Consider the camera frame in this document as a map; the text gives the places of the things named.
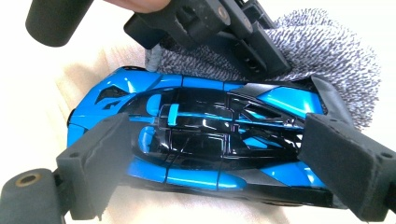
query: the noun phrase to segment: blue and black toy car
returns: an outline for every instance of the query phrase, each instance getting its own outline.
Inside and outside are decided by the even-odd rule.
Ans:
[[[297,159],[306,113],[353,125],[337,91],[322,77],[222,82],[125,66],[93,87],[72,112],[68,145],[118,113],[127,113],[134,124],[134,158],[127,171],[133,188],[340,206]]]

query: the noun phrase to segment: white surface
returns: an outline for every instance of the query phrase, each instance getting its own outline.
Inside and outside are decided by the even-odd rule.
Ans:
[[[325,7],[375,48],[383,66],[383,82],[374,123],[364,132],[395,149],[393,1],[264,3],[273,19],[294,8]],[[55,158],[65,149],[65,121],[70,110],[112,70],[144,64],[144,51],[122,31],[132,12],[95,1],[69,44],[52,49],[38,44],[25,31],[30,4],[22,0],[0,3],[0,188],[21,172],[55,169]],[[103,219],[101,223],[361,223],[347,210],[281,208],[128,188],[117,189]],[[68,217],[67,223],[75,221]],[[386,223],[396,223],[396,216],[389,213]]]

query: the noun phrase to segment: gray towel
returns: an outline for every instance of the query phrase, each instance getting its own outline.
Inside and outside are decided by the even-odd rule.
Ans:
[[[323,9],[295,10],[266,30],[292,66],[287,74],[272,80],[292,80],[311,75],[325,76],[346,102],[355,126],[366,128],[372,121],[380,67],[374,51]],[[159,73],[177,73],[220,80],[243,80],[221,55],[207,46],[185,50],[172,39],[148,50],[146,67]]]

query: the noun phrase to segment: toy car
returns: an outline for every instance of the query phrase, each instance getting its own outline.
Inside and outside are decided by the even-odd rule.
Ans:
[[[351,123],[337,91],[322,77],[223,82],[124,66],[71,113],[68,145],[118,113],[134,124],[134,158],[126,173],[133,188],[343,207],[297,159],[306,113]]]

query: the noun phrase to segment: fuzzy gray fabric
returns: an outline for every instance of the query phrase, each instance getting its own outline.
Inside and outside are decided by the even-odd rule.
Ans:
[[[266,33],[292,69],[272,80],[324,76],[340,92],[355,126],[358,129],[368,127],[378,100],[380,82],[380,68],[374,51],[351,30],[331,20],[323,9],[296,10],[279,18],[275,24],[277,28],[266,30]],[[171,39],[148,50],[146,66],[148,70],[165,74],[244,79],[207,46],[185,50]]]

